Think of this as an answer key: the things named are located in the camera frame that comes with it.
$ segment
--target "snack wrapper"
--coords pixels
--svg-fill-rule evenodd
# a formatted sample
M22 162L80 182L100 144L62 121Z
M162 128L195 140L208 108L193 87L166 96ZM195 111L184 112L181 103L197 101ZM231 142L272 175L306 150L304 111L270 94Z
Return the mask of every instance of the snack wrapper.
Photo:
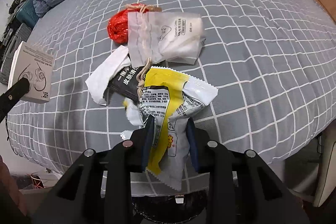
M156 125L147 169L177 191L190 149L187 121L217 93L212 85L170 68L152 67L146 75L139 109L144 117L153 115Z

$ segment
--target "cable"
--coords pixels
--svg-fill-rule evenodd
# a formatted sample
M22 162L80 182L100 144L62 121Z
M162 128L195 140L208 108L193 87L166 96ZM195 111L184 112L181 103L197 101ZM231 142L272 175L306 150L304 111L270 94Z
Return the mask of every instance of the cable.
M320 155L322 155L323 154L323 152L319 152L319 147L323 147L324 145L322 145L322 142L320 142L320 140L321 140L321 135L319 135L318 137L317 137L317 147L316 147L316 152L317 153L319 153Z
M44 87L43 87L43 89L38 90L38 89L35 87L35 85L34 85L34 89L37 90L37 91L42 91L42 90L45 89L46 85L47 85L47 80L46 80L45 77L44 77Z
M7 130L7 141L9 141L9 144L10 144L10 146L11 146L11 148L12 148L14 154L15 154L16 156L18 156L18 154L14 151L14 148L13 148L12 143L11 143L11 138L9 137L7 118L8 118L8 115L5 116L5 125L6 125L6 130Z

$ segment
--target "bed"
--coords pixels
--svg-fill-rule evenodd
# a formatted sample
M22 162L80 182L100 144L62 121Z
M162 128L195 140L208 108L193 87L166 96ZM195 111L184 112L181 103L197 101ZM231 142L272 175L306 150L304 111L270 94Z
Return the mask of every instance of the bed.
M138 1L201 14L206 40L197 62L161 65L218 88L194 121L228 149L284 160L335 118L336 25L314 0L65 0L28 40L55 63L50 102L20 101L8 115L15 152L62 173L85 149L111 149L122 131L136 129L122 96L107 90L108 106L97 105L85 80L117 47L106 31L110 17ZM134 196L175 193L148 173L131 180ZM181 192L207 186L208 175L188 160Z

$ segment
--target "snack packet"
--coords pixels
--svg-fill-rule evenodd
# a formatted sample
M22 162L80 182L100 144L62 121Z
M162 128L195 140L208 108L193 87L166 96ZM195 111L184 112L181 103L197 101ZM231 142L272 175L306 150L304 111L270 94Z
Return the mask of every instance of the snack packet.
M120 95L132 99L134 102L139 102L138 99L138 80L137 75L142 70L140 68L125 67L120 70L108 84L108 88L119 93Z
M199 14L184 12L128 13L128 48L132 67L163 60L194 64L204 40Z
M139 109L144 117L153 115L156 124L147 169L178 191L190 149L187 121L217 93L212 85L170 68L152 67L146 75Z

